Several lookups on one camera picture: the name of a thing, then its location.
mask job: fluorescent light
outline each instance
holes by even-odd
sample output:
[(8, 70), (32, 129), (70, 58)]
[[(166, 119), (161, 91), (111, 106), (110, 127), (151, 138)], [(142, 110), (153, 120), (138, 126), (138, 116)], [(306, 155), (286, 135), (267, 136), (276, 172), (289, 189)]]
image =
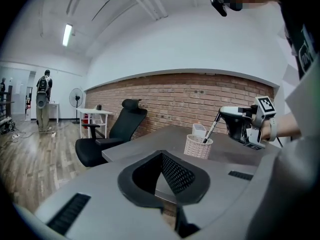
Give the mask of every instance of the fluorescent light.
[(63, 41), (62, 41), (63, 46), (68, 46), (71, 30), (72, 30), (72, 25), (70, 24), (65, 25)]

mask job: wicker pen holder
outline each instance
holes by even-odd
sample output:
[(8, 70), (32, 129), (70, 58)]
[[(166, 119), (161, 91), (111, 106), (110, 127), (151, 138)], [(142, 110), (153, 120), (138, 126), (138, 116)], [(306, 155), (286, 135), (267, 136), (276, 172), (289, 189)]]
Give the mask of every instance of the wicker pen holder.
[(187, 135), (184, 154), (196, 158), (208, 159), (213, 140), (209, 138), (206, 143), (203, 143), (204, 139), (203, 137), (192, 134)]

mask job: brick wall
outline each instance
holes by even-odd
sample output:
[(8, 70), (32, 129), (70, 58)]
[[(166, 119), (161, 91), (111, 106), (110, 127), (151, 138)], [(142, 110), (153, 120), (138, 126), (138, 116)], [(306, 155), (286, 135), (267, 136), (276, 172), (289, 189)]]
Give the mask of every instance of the brick wall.
[[(175, 125), (192, 128), (192, 124), (211, 127), (221, 106), (249, 106), (254, 97), (274, 98), (274, 89), (252, 80), (229, 76), (195, 73), (163, 74), (123, 80), (91, 89), (86, 94), (86, 108), (97, 104), (113, 112), (108, 116), (107, 132), (122, 109), (124, 99), (142, 99), (141, 108), (148, 110), (133, 139), (162, 127)], [(226, 134), (223, 120), (214, 130)]]

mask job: standing fan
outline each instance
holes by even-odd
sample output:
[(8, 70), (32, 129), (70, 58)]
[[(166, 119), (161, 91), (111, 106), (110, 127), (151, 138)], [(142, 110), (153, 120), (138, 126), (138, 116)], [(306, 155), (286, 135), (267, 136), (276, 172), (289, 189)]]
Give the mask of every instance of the standing fan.
[(69, 102), (70, 102), (71, 106), (76, 108), (76, 110), (75, 110), (76, 111), (75, 112), (75, 114), (76, 114), (75, 121), (73, 121), (74, 124), (79, 124), (80, 123), (80, 121), (78, 120), (78, 110), (77, 110), (77, 108), (79, 106), (81, 106), (83, 99), (84, 99), (84, 95), (83, 95), (82, 91), (79, 88), (75, 88), (70, 92)]

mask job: red object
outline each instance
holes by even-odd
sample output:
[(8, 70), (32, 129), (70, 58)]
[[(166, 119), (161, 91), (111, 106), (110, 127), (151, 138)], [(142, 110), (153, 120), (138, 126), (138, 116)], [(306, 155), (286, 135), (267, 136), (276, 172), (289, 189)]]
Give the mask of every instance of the red object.
[(88, 123), (88, 114), (84, 114), (84, 119), (82, 119), (82, 122), (83, 122), (84, 124), (87, 124), (87, 123)]

